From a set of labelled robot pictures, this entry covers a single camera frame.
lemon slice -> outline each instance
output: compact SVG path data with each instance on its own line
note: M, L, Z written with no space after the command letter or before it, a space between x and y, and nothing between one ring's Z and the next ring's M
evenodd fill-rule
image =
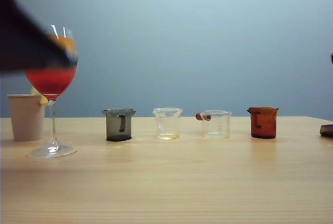
M35 89L34 87L31 87L30 94L31 95L41 95L40 104L41 105L48 105L48 100L46 99L46 97L44 95L42 95L40 92L38 92L38 90Z

wine glass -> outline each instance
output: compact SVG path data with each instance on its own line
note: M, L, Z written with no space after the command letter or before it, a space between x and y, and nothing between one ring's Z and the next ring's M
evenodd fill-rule
M55 129L56 100L72 82L78 63L74 38L68 28L56 28L55 25L51 25L46 33L68 53L69 58L75 59L73 62L75 64L69 67L32 68L25 71L31 84L48 100L50 111L50 137L46 146L33 150L27 155L29 158L37 159L59 157L76 152L73 147L58 144Z

paper cup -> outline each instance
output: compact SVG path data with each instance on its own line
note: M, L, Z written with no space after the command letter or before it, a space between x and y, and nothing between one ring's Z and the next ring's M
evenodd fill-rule
M43 132L45 106L40 95L7 95L11 126L15 141L40 139Z

beaker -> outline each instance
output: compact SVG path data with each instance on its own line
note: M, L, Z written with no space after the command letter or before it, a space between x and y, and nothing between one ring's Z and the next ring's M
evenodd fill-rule
M251 135L255 138L275 138L276 115L278 108L250 107L247 111L251 114Z
M106 139L125 141L132 138L131 120L135 110L132 108L109 108L102 111L106 116Z
M155 108L153 114L157 124L157 138L171 140L179 137L178 121L181 108Z
M224 110L206 110L200 112L203 136L217 139L230 137L229 126L231 114L231 112Z

brown beaker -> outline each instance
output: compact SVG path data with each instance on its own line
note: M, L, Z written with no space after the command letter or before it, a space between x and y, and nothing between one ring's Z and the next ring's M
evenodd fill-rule
M275 138L276 115L278 108L250 107L247 111L251 114L251 135L255 138Z

